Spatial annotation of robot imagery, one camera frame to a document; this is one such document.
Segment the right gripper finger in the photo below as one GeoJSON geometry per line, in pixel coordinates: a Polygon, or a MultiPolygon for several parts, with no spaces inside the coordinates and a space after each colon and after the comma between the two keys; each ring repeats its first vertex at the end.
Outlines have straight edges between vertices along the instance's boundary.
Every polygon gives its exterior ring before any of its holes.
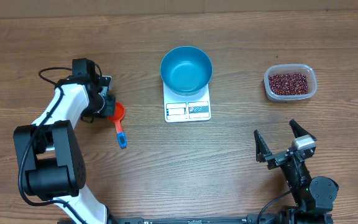
{"type": "Polygon", "coordinates": [[[289,125],[293,131],[294,137],[299,138],[309,135],[309,132],[303,129],[294,119],[290,120],[289,125]]]}
{"type": "Polygon", "coordinates": [[[254,131],[254,138],[256,145],[256,161],[265,162],[266,158],[271,156],[272,153],[257,129],[254,131]]]}

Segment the red measuring scoop blue handle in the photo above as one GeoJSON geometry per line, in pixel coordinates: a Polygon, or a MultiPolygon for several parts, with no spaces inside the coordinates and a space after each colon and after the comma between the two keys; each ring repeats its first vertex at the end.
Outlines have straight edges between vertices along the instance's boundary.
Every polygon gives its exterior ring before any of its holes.
{"type": "Polygon", "coordinates": [[[108,116],[108,120],[114,123],[117,135],[117,141],[121,149],[127,147],[127,139],[125,132],[122,128],[121,121],[125,117],[125,108],[120,102],[116,102],[113,116],[108,116]]]}

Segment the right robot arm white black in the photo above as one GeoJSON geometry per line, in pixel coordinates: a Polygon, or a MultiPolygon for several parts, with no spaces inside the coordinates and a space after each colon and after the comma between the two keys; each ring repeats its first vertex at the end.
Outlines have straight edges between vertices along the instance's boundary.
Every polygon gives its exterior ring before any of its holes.
{"type": "Polygon", "coordinates": [[[248,223],[332,223],[330,212],[339,191],[338,184],[325,176],[310,176],[305,161],[316,150],[316,138],[303,129],[295,120],[289,125],[294,134],[291,146],[283,152],[273,154],[258,130],[254,131],[256,161],[266,162],[269,170],[281,168],[289,190],[266,204],[256,215],[248,215],[248,223]],[[265,211],[281,198],[292,195],[295,206],[283,207],[276,215],[265,211]]]}

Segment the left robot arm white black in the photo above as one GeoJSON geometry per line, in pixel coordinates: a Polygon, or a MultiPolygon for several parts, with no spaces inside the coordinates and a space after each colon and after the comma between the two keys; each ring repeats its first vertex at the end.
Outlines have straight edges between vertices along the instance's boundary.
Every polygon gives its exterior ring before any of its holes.
{"type": "Polygon", "coordinates": [[[74,128],[79,120],[112,116],[112,81],[87,58],[72,61],[72,72],[55,82],[55,95],[42,115],[13,133],[18,188],[34,207],[57,205],[74,223],[115,223],[108,207],[86,185],[86,166],[74,128]]]}

